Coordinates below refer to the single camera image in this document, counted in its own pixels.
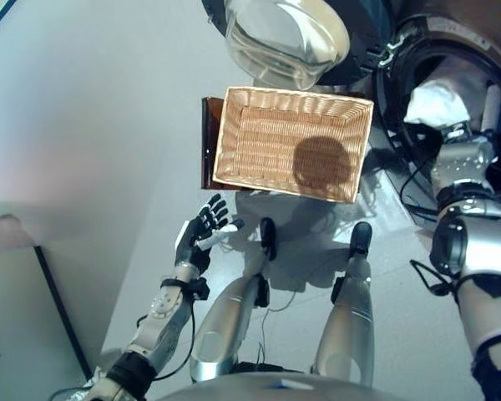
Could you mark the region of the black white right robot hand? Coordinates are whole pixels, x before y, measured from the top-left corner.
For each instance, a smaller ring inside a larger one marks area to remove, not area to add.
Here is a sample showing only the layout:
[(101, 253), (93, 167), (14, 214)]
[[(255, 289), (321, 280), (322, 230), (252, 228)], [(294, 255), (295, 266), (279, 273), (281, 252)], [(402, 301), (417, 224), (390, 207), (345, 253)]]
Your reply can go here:
[(500, 110), (501, 89), (491, 84), (487, 88), (479, 129), (472, 129), (468, 121), (458, 122), (442, 130), (443, 143), (480, 141), (481, 138), (491, 140), (498, 128)]

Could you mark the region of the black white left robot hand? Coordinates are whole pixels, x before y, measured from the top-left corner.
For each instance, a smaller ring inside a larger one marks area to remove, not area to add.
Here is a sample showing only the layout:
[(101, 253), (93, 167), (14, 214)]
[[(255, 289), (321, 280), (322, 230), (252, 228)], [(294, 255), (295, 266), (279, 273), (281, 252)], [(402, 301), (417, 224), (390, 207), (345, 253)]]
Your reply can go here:
[(210, 265), (210, 250), (244, 225), (242, 219), (230, 221), (226, 201), (213, 195), (197, 215), (184, 223), (175, 241), (175, 266), (186, 265), (203, 274)]

